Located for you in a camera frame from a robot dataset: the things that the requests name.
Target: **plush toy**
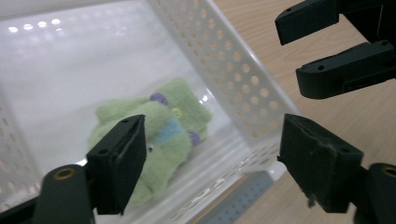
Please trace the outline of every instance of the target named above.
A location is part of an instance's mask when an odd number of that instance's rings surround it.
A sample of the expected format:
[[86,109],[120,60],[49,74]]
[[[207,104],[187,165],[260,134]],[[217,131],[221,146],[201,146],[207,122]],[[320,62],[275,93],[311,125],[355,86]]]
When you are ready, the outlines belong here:
[[113,100],[99,106],[99,124],[91,133],[90,148],[121,119],[139,114],[146,116],[148,157],[132,194],[131,202],[136,205],[164,194],[176,168],[206,139],[206,124],[211,119],[188,83],[175,78],[150,97]]

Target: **table surface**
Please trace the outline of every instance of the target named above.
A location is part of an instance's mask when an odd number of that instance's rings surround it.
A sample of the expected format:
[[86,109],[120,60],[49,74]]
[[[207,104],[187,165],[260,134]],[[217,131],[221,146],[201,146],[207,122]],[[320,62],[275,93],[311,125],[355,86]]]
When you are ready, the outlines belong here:
[[[281,46],[275,18],[297,0],[215,0],[216,4],[270,70],[303,115],[364,152],[362,166],[396,163],[395,80],[326,100],[310,100],[300,93],[295,69],[334,55],[365,41],[344,17],[326,29]],[[307,199],[285,173],[236,223],[353,223],[348,213],[326,214]]]

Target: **wooden table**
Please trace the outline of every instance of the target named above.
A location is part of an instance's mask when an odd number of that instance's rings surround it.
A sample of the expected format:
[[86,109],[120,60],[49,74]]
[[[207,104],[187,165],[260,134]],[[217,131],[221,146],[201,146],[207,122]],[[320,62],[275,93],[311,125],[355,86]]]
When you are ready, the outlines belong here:
[[[388,81],[326,100],[299,93],[294,70],[302,64],[351,48],[365,39],[345,19],[320,32],[280,46],[274,20],[299,0],[216,0],[303,115],[364,152],[362,165],[396,163],[396,83]],[[352,223],[347,215],[326,214],[307,199],[291,176],[284,174],[236,223]]]

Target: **purple button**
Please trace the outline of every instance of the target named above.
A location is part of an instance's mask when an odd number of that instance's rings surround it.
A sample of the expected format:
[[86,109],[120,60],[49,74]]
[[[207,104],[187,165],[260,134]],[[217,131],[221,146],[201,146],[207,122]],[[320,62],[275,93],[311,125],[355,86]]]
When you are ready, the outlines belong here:
[[150,101],[157,101],[163,105],[168,105],[168,101],[166,100],[166,97],[158,92],[150,95],[149,99]]

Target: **plastic bin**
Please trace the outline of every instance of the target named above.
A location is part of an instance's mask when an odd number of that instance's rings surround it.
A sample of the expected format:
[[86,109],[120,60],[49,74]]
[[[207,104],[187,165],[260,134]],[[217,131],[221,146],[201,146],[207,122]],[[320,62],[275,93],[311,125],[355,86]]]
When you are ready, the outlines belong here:
[[166,196],[98,223],[184,223],[275,163],[298,110],[212,1],[1,1],[0,211],[84,159],[99,104],[186,79],[213,119]]

